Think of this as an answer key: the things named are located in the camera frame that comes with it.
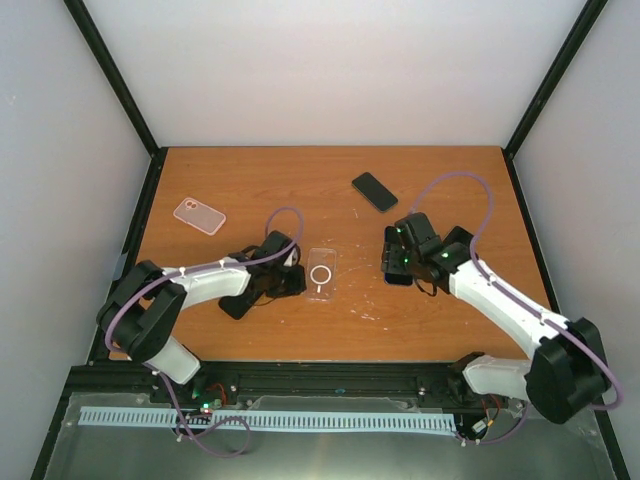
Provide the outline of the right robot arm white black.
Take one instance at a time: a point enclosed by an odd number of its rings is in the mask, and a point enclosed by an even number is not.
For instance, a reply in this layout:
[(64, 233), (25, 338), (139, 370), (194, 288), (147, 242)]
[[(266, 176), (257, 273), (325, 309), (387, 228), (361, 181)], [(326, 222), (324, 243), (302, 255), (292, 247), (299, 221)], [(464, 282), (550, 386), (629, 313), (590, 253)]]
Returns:
[(431, 297), (443, 292), (470, 305), (524, 352), (523, 360), (468, 357), (461, 391), (527, 401), (555, 424), (585, 408), (604, 409), (602, 395), (621, 387), (596, 325), (570, 321), (531, 300), (479, 258), (476, 243), (460, 226), (440, 237), (428, 217), (415, 212), (385, 228), (381, 254), (384, 274), (407, 277)]

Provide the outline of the clear magsafe phone case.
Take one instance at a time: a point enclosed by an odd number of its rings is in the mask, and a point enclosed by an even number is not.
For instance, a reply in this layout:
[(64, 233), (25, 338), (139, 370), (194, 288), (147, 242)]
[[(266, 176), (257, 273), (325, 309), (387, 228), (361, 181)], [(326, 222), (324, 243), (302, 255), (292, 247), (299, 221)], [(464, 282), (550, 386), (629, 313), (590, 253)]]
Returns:
[(311, 248), (306, 265), (306, 296), (312, 301), (328, 301), (335, 291), (337, 252)]

